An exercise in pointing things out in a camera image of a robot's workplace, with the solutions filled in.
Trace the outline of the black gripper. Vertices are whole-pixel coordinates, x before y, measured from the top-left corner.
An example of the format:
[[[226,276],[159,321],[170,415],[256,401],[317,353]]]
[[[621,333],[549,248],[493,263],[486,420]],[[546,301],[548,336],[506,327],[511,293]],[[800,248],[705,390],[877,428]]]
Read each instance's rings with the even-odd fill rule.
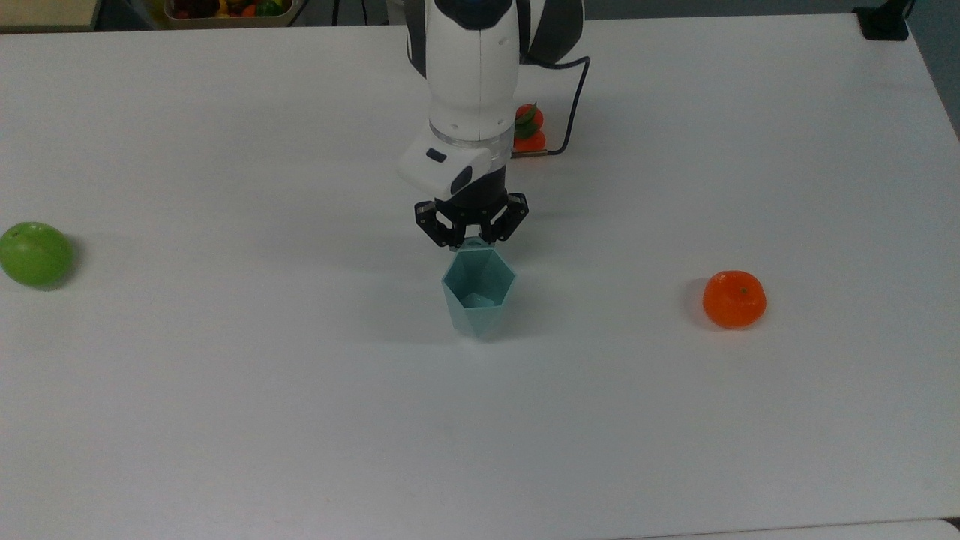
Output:
[[[459,249],[461,228],[480,226],[480,239],[488,244],[507,242],[530,212],[523,193],[506,193],[506,171],[502,166],[477,178],[439,205],[435,199],[414,205],[419,229],[439,248]]]

